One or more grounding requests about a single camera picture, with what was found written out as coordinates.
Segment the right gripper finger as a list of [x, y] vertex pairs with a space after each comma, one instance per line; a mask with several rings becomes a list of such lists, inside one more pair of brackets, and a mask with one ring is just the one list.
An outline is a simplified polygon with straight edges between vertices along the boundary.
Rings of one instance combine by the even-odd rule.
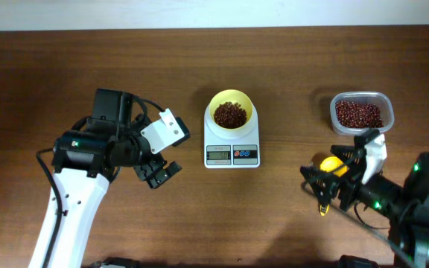
[[342, 161], [339, 167], [336, 167], [332, 173], [336, 173], [342, 168], [348, 168], [348, 172], [354, 175], [364, 174], [366, 169], [366, 150], [362, 147], [348, 145], [332, 145], [330, 152]]
[[320, 214], [328, 213], [332, 200], [338, 194], [342, 180], [336, 172], [342, 169], [342, 165], [328, 171], [314, 166], [301, 166], [300, 168], [305, 182], [311, 186], [314, 196], [317, 198]]

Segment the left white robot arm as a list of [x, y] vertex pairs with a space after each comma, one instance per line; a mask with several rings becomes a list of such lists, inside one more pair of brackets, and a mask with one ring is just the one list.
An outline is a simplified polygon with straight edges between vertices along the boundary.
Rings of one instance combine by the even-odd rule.
[[95, 214], [122, 168], [132, 168], [142, 182], [157, 189], [181, 171], [162, 151], [190, 137], [181, 118], [159, 109], [147, 115], [151, 102], [128, 92], [97, 89], [92, 114], [77, 121], [46, 152], [36, 154], [51, 186], [48, 207], [30, 267], [80, 267]]

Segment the yellow measuring scoop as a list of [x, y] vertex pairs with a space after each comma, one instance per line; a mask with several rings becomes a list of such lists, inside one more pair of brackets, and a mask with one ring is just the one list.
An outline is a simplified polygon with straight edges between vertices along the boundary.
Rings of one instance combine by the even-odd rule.
[[[348, 167], [344, 165], [343, 161], [336, 156], [329, 156], [324, 159], [320, 164], [320, 170], [325, 172], [334, 172], [335, 176], [342, 176], [348, 170]], [[319, 212], [321, 216], [325, 216], [328, 213], [330, 205], [319, 204]]]

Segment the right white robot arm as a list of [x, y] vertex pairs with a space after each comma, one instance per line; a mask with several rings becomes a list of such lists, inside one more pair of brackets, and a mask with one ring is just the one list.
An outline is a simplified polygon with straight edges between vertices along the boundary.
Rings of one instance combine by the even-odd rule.
[[376, 164], [381, 153], [367, 148], [334, 145], [332, 153], [347, 171], [337, 176], [314, 166], [300, 172], [321, 205], [334, 198], [347, 211], [361, 203], [386, 217], [390, 230], [386, 242], [400, 267], [429, 267], [429, 152], [420, 153], [404, 185], [388, 180]]

